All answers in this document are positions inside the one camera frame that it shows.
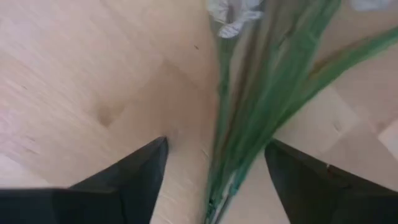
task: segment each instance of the long green leaf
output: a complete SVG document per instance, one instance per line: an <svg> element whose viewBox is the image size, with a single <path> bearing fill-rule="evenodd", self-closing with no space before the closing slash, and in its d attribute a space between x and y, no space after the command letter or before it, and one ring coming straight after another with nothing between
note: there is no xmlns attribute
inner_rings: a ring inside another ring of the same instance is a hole
<svg viewBox="0 0 398 224"><path fill-rule="evenodd" d="M395 27L373 38L364 39L358 45L354 45L332 56L333 60L327 60L326 63L323 63L309 74L305 86L297 94L299 97L294 100L281 117L277 127L283 125L306 102L332 81L336 80L347 69L377 55L397 42L398 27Z"/></svg>

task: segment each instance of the wooden floor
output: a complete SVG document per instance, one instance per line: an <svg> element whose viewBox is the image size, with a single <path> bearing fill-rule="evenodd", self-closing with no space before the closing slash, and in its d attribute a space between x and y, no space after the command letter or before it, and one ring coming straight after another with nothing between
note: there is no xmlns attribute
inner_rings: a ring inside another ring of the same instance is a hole
<svg viewBox="0 0 398 224"><path fill-rule="evenodd" d="M398 25L344 4L322 58ZM218 81L205 1L0 2L0 187L67 187L170 139L152 223L199 223ZM344 74L277 137L398 190L398 45ZM262 158L224 223L288 223Z"/></svg>

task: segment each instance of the white flower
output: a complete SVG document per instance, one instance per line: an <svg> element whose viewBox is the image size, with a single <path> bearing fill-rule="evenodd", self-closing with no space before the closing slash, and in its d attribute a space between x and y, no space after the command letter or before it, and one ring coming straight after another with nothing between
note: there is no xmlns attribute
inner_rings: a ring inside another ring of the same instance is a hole
<svg viewBox="0 0 398 224"><path fill-rule="evenodd" d="M208 0L208 11L214 20L224 24L218 31L222 38L232 38L240 33L246 21L261 17L262 12L252 9L262 0ZM233 10L233 22L227 23L228 11Z"/></svg>
<svg viewBox="0 0 398 224"><path fill-rule="evenodd" d="M384 9L392 0L351 0L352 7L357 11Z"/></svg>

